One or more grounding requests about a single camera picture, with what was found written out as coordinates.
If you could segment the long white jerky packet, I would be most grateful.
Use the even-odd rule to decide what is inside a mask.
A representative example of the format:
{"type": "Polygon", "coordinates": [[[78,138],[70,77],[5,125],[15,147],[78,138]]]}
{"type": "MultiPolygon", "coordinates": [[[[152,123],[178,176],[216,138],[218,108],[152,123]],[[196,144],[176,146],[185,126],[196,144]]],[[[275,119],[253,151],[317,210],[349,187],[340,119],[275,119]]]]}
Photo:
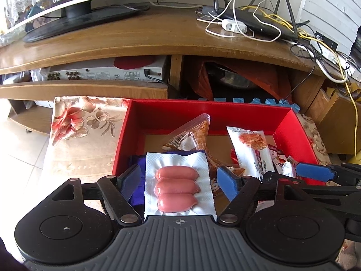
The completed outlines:
{"type": "Polygon", "coordinates": [[[275,172],[271,152],[262,130],[251,131],[238,127],[227,127],[237,161],[244,175],[263,180],[266,172],[275,172]]]}

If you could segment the white red snack packet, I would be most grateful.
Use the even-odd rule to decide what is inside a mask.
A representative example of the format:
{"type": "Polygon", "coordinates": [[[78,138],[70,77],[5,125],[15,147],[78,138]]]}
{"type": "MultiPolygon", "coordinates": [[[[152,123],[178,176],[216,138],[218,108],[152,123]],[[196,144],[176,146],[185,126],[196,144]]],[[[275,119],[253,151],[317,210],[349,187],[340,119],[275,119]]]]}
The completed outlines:
{"type": "Polygon", "coordinates": [[[276,146],[269,144],[268,147],[277,173],[286,175],[290,178],[297,178],[296,166],[298,165],[298,162],[291,156],[287,157],[276,146]]]}

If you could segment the white sausage packet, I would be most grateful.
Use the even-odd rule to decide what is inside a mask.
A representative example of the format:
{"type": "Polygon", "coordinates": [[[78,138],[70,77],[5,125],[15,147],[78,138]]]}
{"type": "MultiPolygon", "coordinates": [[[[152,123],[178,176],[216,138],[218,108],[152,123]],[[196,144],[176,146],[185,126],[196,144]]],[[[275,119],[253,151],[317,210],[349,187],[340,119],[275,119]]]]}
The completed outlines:
{"type": "Polygon", "coordinates": [[[206,154],[146,154],[144,216],[217,217],[206,154]]]}

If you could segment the brown clear snack packet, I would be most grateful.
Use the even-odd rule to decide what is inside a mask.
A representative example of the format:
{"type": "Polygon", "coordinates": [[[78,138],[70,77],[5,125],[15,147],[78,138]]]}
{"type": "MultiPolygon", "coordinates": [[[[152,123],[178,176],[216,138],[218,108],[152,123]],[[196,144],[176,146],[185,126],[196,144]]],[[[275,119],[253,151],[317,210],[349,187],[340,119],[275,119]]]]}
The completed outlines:
{"type": "Polygon", "coordinates": [[[207,150],[207,136],[211,117],[203,113],[172,131],[162,140],[162,149],[173,150],[207,150]]]}

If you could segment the purple snack packet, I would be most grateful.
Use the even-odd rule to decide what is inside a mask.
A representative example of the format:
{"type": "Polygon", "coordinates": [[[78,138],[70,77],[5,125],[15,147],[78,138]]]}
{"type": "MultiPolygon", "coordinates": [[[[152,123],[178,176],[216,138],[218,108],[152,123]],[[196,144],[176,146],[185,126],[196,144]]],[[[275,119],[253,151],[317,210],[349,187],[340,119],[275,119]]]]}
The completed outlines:
{"type": "Polygon", "coordinates": [[[146,155],[133,155],[130,157],[129,165],[138,165],[141,169],[141,179],[137,189],[132,194],[129,202],[131,206],[142,215],[144,214],[144,189],[146,181],[146,155]]]}

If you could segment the orange brown snack packet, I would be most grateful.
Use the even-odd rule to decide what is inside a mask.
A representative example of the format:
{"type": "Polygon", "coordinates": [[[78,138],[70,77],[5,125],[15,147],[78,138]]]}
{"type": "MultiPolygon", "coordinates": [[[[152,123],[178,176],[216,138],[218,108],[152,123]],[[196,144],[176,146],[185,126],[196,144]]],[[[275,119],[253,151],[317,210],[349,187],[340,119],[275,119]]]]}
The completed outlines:
{"type": "Polygon", "coordinates": [[[229,201],[232,201],[239,193],[238,179],[241,178],[245,169],[239,165],[227,164],[207,155],[211,189],[214,196],[224,194],[229,201]]]}

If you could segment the brown cardboard box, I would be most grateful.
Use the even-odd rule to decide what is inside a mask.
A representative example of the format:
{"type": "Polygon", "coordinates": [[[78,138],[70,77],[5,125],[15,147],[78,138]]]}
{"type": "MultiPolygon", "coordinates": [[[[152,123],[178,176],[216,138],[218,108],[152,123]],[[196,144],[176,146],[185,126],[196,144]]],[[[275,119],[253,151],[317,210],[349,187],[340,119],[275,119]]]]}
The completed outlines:
{"type": "Polygon", "coordinates": [[[360,150],[360,112],[350,98],[337,92],[329,97],[320,90],[306,115],[315,122],[328,153],[353,155],[360,150]]]}

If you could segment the floral tablecloth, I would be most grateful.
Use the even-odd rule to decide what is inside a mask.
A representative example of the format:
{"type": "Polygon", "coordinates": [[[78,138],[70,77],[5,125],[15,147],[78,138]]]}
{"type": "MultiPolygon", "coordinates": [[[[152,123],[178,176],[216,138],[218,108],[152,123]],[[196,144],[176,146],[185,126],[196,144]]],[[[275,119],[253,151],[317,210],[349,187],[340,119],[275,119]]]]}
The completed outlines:
{"type": "MultiPolygon", "coordinates": [[[[106,97],[56,97],[46,155],[52,171],[94,182],[113,174],[114,158],[130,99],[106,97]]],[[[317,165],[330,160],[313,122],[298,117],[316,154],[317,165]]]]}

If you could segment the red cardboard box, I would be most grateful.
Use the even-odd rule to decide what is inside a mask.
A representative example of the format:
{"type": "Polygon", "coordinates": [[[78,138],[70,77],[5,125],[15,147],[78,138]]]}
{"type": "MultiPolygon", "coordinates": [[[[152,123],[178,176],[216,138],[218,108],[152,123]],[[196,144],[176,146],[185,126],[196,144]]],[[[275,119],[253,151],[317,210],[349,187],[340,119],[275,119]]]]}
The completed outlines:
{"type": "Polygon", "coordinates": [[[318,160],[298,117],[290,108],[245,103],[191,100],[131,100],[114,158],[113,174],[129,167],[133,155],[161,152],[165,136],[207,113],[211,117],[207,148],[212,157],[231,164],[227,127],[262,130],[268,143],[302,163],[318,160]]]}

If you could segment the silver AV receiver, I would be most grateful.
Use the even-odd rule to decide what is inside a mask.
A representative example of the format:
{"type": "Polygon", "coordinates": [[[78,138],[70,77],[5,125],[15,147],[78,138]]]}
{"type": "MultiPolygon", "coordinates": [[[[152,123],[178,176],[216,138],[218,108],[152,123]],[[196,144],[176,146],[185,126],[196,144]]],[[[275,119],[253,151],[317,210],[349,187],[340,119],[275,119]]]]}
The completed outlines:
{"type": "Polygon", "coordinates": [[[126,56],[95,59],[54,65],[52,67],[30,71],[32,81],[65,80],[109,80],[109,81],[144,81],[164,80],[167,57],[126,56]]]}

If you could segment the black wifi router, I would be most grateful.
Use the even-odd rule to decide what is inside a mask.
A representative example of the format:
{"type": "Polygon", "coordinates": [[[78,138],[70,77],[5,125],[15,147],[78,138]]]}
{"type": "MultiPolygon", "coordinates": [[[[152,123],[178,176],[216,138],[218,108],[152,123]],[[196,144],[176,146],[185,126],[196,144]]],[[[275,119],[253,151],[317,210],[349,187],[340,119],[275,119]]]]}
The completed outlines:
{"type": "Polygon", "coordinates": [[[273,12],[263,11],[261,4],[256,6],[250,3],[240,8],[235,7],[235,0],[224,0],[224,8],[219,7],[218,0],[213,0],[214,12],[213,19],[222,23],[224,19],[241,21],[247,26],[247,31],[254,31],[260,35],[269,37],[269,42],[278,39],[296,42],[299,39],[300,25],[296,23],[292,6],[289,0],[285,0],[290,21],[284,20],[278,16],[278,9],[281,0],[277,0],[273,12]]]}

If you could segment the white power adapter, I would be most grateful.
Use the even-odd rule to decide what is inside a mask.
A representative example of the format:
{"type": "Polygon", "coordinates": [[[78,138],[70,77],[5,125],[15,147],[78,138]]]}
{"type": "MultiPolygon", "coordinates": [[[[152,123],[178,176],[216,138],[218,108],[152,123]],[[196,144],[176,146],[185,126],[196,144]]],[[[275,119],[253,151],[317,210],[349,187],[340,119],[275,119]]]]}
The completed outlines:
{"type": "Polygon", "coordinates": [[[222,20],[222,28],[225,31],[232,32],[232,33],[246,33],[247,32],[247,26],[241,22],[241,21],[235,21],[230,19],[224,19],[222,20]]]}

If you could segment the wooden TV stand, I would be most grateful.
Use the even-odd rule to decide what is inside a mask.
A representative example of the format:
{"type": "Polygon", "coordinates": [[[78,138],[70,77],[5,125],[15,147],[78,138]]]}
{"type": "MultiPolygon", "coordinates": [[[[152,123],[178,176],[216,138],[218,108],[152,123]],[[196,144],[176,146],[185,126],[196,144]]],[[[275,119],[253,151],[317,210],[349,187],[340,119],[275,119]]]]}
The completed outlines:
{"type": "Polygon", "coordinates": [[[22,40],[1,48],[1,73],[100,58],[170,55],[180,70],[182,56],[212,56],[278,65],[295,80],[313,65],[294,56],[288,44],[221,38],[204,31],[192,10],[152,9],[125,20],[73,31],[39,42],[22,40]]]}

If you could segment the black monitor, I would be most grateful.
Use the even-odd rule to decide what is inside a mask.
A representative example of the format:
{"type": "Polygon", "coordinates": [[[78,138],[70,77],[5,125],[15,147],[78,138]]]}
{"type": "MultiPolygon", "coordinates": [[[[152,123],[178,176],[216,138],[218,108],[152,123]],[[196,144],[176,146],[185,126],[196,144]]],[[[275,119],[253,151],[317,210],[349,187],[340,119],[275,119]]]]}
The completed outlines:
{"type": "Polygon", "coordinates": [[[23,38],[36,42],[77,29],[111,22],[147,11],[148,6],[103,6],[92,8],[94,0],[41,0],[19,14],[15,26],[1,35],[1,46],[23,38]]]}

